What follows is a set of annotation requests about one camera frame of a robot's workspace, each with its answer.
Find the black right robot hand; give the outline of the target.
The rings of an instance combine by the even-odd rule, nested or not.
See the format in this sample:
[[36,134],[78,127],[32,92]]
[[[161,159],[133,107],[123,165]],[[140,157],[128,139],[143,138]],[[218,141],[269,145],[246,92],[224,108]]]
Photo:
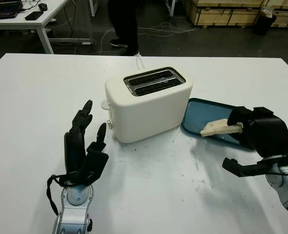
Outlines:
[[242,123],[242,132],[230,136],[243,146],[255,150],[261,157],[288,154],[288,128],[283,120],[265,107],[249,110],[244,106],[235,107],[227,125]]

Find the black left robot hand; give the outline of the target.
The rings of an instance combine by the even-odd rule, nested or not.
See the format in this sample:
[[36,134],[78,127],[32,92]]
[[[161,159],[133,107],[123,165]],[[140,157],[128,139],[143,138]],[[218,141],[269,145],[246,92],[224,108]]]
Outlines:
[[93,119],[90,113],[92,105],[93,102],[88,100],[83,108],[78,110],[72,120],[72,127],[64,135],[65,168],[66,173],[78,178],[98,180],[109,158],[102,152],[106,146],[104,139],[107,125],[101,124],[96,141],[85,147],[85,131]]

